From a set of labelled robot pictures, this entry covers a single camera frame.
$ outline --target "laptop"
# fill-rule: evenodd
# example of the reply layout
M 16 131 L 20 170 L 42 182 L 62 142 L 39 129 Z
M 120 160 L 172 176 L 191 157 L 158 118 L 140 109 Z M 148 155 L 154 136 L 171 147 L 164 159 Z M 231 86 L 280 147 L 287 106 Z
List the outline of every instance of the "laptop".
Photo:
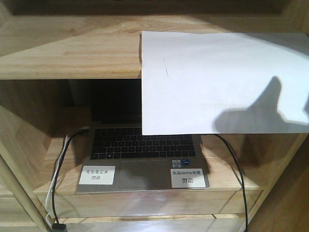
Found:
M 209 187 L 196 134 L 142 135 L 141 80 L 91 80 L 91 126 L 77 193 Z

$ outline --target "laptop keyboard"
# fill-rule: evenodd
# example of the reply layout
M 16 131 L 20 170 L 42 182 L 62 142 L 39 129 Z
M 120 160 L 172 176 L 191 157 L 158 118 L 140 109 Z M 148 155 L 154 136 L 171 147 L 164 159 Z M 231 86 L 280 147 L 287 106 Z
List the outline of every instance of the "laptop keyboard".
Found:
M 195 156 L 192 135 L 142 135 L 141 128 L 96 129 L 91 160 Z

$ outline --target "white label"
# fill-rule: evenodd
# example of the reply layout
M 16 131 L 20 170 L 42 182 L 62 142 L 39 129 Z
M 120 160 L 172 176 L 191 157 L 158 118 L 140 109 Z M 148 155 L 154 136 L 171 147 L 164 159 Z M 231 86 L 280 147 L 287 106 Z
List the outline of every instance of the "white label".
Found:
M 171 169 L 172 188 L 205 188 L 203 170 L 194 169 Z
M 84 166 L 80 185 L 112 185 L 115 166 Z
M 181 168 L 182 161 L 180 159 L 173 159 L 172 160 L 172 168 Z

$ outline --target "laptop screen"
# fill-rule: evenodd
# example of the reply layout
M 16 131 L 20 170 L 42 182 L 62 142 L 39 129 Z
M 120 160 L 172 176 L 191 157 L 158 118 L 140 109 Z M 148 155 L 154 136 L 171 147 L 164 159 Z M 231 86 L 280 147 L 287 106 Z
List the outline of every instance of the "laptop screen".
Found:
M 90 80 L 91 120 L 141 123 L 141 79 Z

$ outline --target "laptop touchpad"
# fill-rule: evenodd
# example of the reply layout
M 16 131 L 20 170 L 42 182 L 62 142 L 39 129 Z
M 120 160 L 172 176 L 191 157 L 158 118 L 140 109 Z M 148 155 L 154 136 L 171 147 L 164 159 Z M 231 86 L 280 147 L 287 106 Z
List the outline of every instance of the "laptop touchpad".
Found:
M 121 161 L 119 187 L 170 188 L 168 162 L 166 160 Z

